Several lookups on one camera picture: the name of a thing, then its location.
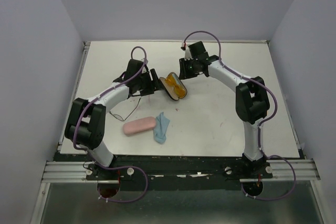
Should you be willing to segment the black glasses case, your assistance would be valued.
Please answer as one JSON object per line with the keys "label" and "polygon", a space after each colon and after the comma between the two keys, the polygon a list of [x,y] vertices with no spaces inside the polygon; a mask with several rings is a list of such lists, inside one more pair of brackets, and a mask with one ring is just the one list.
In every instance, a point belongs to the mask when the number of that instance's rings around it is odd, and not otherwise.
{"label": "black glasses case", "polygon": [[187,88],[175,72],[169,73],[166,77],[159,77],[159,81],[173,101],[178,101],[187,96]]}

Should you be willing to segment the yellow transparent sunglasses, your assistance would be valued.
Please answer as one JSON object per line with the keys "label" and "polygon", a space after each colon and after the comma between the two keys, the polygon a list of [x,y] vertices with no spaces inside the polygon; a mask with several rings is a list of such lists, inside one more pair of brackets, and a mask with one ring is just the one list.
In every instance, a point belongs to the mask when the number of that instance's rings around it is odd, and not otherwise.
{"label": "yellow transparent sunglasses", "polygon": [[165,79],[165,82],[173,88],[174,93],[179,98],[184,98],[187,94],[186,88],[182,85],[179,78],[174,73],[170,73],[167,78]]}

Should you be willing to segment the pink glasses case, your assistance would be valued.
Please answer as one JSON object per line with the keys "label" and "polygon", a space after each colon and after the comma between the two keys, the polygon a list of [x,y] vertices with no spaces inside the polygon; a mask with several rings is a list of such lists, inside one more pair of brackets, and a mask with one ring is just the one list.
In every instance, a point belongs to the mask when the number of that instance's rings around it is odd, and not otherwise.
{"label": "pink glasses case", "polygon": [[150,116],[125,123],[122,130],[126,136],[131,136],[144,131],[152,130],[155,127],[156,119]]}

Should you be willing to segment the thin wire-frame glasses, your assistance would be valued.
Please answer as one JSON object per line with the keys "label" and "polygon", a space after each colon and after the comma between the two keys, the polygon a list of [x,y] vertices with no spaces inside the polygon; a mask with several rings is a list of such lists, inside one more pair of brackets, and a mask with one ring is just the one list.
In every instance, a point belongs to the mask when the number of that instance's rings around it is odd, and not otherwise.
{"label": "thin wire-frame glasses", "polygon": [[120,122],[125,122],[129,117],[137,110],[137,108],[140,105],[141,98],[139,98],[137,101],[135,99],[131,100],[131,104],[133,107],[131,109],[124,109],[120,111],[109,111],[109,115],[112,116],[114,119],[120,121]]}

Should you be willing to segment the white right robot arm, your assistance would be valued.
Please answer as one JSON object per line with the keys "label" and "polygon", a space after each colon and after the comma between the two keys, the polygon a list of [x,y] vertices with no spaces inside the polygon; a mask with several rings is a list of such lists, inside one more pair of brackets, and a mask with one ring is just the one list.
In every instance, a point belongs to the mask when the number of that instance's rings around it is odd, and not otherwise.
{"label": "white right robot arm", "polygon": [[219,56],[210,56],[202,41],[182,43],[184,58],[179,59],[181,80],[201,73],[229,87],[235,93],[235,111],[244,126],[245,147],[240,172],[252,178],[266,162],[262,149],[261,121],[267,116],[270,102],[263,78],[252,78],[225,65]]}

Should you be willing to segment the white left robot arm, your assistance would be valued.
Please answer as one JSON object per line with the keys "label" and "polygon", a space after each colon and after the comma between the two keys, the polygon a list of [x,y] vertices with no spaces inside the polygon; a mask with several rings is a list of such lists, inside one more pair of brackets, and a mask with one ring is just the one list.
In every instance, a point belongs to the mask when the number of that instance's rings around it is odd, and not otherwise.
{"label": "white left robot arm", "polygon": [[114,155],[103,141],[106,114],[120,102],[139,93],[141,97],[163,89],[155,69],[149,69],[140,61],[131,59],[125,72],[113,80],[112,84],[89,99],[76,98],[72,102],[65,128],[65,138],[73,147],[87,152],[98,164],[98,173],[104,179],[116,175]]}

